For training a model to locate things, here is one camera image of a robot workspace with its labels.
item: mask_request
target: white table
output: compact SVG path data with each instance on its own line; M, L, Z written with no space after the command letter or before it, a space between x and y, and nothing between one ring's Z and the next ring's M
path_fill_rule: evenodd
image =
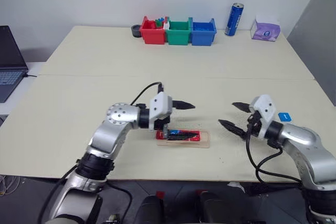
M27 62L26 64L29 69L27 74L32 76L38 75L44 63L45 62ZM0 103L0 116L7 116L10 114L10 112L15 108L15 106L19 103L24 94L33 84L35 79L36 77L27 77L22 79L22 81L8 97L6 102Z
M39 76L0 129L0 173L60 177L84 154L107 107L130 102L152 81L149 77ZM196 106L175 110L170 128L209 131L210 148L157 146L153 133L131 131L109 178L256 181L244 142L217 120L245 127L248 114L231 103L250 102L263 93L271 95L278 112L289 112L294 123L318 132L324 146L336 155L336 109L314 80L166 77L162 81L174 99ZM155 90L139 102L148 103ZM275 152L259 141L253 141L251 149L256 161ZM13 157L19 162L8 162ZM287 154L265 169L298 176Z
M210 47L147 45L130 28L75 26L41 74L80 76L313 79L283 34L252 40L218 30Z

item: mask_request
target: energy drink can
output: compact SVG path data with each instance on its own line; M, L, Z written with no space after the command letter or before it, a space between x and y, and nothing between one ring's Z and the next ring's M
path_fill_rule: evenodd
M244 5L240 3L234 3L231 8L229 21L225 29L227 36L234 36L237 30L238 23L240 21L241 14L243 12Z

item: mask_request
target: green bin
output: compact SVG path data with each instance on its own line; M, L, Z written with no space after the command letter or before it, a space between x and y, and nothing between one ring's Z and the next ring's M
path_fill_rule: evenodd
M169 29L166 30L167 40L169 45L188 45L191 35L192 18L189 18L187 22L170 21Z

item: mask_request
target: laptop keyboard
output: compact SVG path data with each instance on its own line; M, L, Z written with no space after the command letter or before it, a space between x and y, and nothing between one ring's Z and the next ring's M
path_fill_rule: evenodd
M0 72L0 85L13 85L22 71Z

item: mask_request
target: purple tissue box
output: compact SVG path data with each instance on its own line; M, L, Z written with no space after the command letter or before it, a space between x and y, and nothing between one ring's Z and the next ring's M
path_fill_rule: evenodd
M252 39L276 41L279 34L280 34L279 21L271 17L257 16L251 28Z

